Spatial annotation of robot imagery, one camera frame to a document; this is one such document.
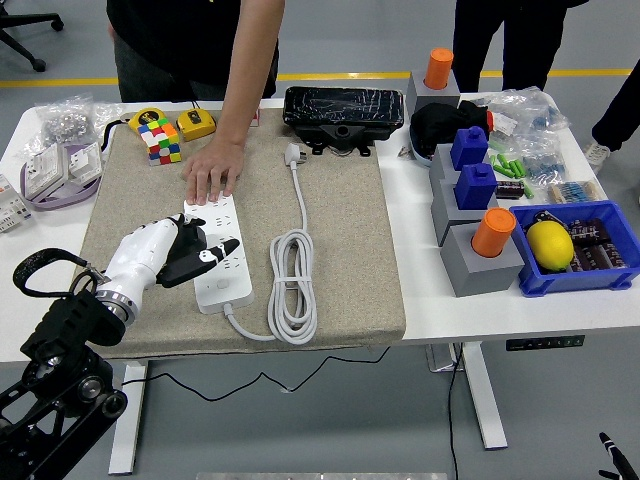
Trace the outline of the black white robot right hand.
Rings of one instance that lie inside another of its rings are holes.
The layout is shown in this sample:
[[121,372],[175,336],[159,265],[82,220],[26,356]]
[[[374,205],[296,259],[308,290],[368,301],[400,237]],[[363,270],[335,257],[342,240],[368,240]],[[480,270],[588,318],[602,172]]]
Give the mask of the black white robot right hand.
[[612,480],[638,480],[639,476],[631,466],[625,455],[615,445],[611,438],[604,432],[599,433],[599,439],[603,444],[605,450],[611,457],[613,465],[616,468],[615,472],[606,470],[599,470],[598,474],[604,479]]

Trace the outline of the person's left hand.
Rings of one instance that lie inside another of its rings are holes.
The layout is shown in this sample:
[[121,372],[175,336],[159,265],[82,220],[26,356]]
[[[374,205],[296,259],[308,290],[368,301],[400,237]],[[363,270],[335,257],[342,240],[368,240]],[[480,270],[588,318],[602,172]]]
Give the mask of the person's left hand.
[[244,167],[244,150],[244,142],[215,137],[191,155],[181,173],[186,202],[202,206],[232,195]]

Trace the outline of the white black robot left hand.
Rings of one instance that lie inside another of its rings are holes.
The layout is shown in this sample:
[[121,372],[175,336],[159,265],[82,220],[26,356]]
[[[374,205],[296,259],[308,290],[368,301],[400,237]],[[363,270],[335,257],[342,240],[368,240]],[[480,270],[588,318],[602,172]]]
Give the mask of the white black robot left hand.
[[124,305],[139,310],[143,292],[159,284],[172,288],[209,272],[229,257],[240,241],[229,238],[209,247],[205,221],[183,214],[143,225],[125,236],[98,288],[107,298],[122,297]]

